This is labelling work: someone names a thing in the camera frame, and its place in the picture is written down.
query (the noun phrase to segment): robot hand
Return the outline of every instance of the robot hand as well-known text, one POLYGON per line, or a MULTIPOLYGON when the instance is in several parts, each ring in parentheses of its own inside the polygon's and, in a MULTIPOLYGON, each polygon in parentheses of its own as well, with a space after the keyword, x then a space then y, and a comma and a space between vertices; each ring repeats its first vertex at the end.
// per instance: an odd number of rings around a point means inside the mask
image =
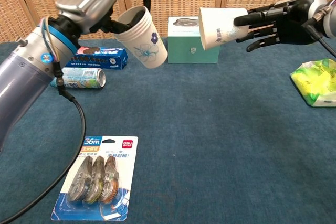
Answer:
MULTIPOLYGON (((246 48, 248 52, 278 43, 311 44, 316 39, 312 38, 302 25, 326 4, 327 0, 285 0, 251 9, 248 11, 248 15, 234 19, 234 25, 249 26, 250 29, 253 29, 247 36, 236 41, 239 43, 253 38, 265 37, 250 44, 246 48)), ((326 30, 330 30, 330 14, 324 20, 316 23, 315 27, 325 36, 333 36, 331 31, 329 34, 326 33, 326 30)))

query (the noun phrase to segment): table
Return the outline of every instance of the table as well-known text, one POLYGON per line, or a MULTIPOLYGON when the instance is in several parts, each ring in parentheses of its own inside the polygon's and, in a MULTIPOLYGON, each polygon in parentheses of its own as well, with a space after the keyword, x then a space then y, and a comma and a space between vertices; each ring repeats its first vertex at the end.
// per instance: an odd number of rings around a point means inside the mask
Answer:
MULTIPOLYGON (((87 135, 139 137, 125 223, 336 223, 336 111, 307 106, 289 78, 331 56, 318 44, 247 45, 222 45, 215 65, 156 69, 128 52, 102 90, 71 90, 87 135)), ((0 61, 15 46, 1 44, 0 61)), ((0 219, 51 183, 79 134, 75 106, 48 87, 0 153, 0 219)), ((51 223, 62 182, 15 223, 51 223)))

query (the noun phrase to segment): robotic arm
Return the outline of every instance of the robotic arm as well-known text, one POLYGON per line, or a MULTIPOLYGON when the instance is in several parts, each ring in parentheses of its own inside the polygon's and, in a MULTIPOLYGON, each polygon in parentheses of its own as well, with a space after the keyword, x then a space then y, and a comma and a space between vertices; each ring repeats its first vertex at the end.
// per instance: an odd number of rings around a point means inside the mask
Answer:
MULTIPOLYGON (((11 128, 56 73, 62 75, 61 69, 80 47, 81 35, 99 29, 119 34, 142 18, 144 12, 139 12, 129 24, 111 20, 116 1, 57 0, 58 17, 44 19, 27 38, 17 41, 18 47, 0 65, 0 150, 11 128)), ((143 0, 143 4, 150 11, 151 0, 143 0)))
POLYGON ((264 37, 250 44, 251 52, 278 43, 307 45, 322 41, 323 36, 336 36, 334 0, 284 0, 269 6, 251 9, 234 19, 236 26, 249 26, 253 31, 236 41, 264 37))

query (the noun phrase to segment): correction tape package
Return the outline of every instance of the correction tape package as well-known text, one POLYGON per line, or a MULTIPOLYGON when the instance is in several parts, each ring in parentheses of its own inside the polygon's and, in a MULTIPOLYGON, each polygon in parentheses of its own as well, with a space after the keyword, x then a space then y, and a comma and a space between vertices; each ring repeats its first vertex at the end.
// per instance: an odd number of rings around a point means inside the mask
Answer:
POLYGON ((134 136, 87 136, 51 219, 126 220, 137 145, 134 136))
POLYGON ((290 77, 308 105, 336 106, 336 62, 333 60, 306 62, 290 77))

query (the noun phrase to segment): gray robot arm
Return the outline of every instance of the gray robot arm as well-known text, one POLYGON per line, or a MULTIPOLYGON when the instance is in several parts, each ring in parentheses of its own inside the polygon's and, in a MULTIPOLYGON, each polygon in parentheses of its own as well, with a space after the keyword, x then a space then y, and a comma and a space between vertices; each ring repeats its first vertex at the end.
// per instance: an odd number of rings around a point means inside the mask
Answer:
MULTIPOLYGON (((80 47, 81 35, 99 29, 105 33, 122 33, 143 16, 139 12, 129 24, 111 20, 116 1, 56 0, 58 17, 48 17, 47 22, 41 22, 25 39, 18 40, 18 47, 0 65, 0 150, 11 128, 56 73, 62 75, 61 69, 80 47)), ((151 0, 144 0, 144 5, 150 10, 151 0)))

